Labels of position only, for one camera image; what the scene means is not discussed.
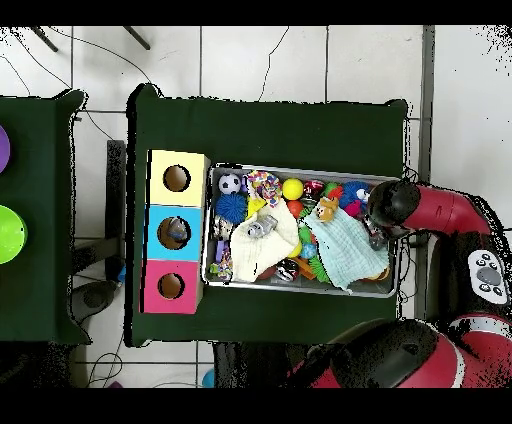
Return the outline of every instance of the table leg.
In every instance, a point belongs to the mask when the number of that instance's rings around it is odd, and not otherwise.
[[[146,42],[146,40],[144,40],[144,38],[142,38],[139,33],[137,31],[135,31],[132,27],[125,27],[123,26],[123,28],[128,31],[130,33],[130,35],[135,38],[137,40],[137,42],[142,46],[144,47],[146,50],[150,50],[151,47],[149,46],[149,44]]]

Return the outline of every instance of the yellow ball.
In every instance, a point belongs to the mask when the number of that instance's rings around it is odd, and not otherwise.
[[[288,257],[289,258],[296,258],[297,256],[299,256],[301,250],[302,250],[302,243],[299,240],[299,244],[297,245],[297,247],[295,249],[293,249],[292,253],[290,253],[288,255]]]
[[[297,178],[289,178],[283,183],[283,196],[288,200],[297,200],[303,191],[302,181]]]

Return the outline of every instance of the stuffed animal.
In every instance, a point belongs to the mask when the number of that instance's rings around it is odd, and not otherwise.
[[[322,197],[318,202],[316,215],[321,222],[329,222],[334,218],[336,209],[338,209],[338,199]]]

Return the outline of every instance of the yellow cube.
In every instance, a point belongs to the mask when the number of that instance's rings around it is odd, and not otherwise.
[[[150,203],[203,208],[209,159],[199,153],[148,151]]]

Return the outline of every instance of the purple bowl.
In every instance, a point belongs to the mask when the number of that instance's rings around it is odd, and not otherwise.
[[[0,172],[2,172],[9,162],[11,155],[11,145],[9,144],[9,137],[0,125]]]

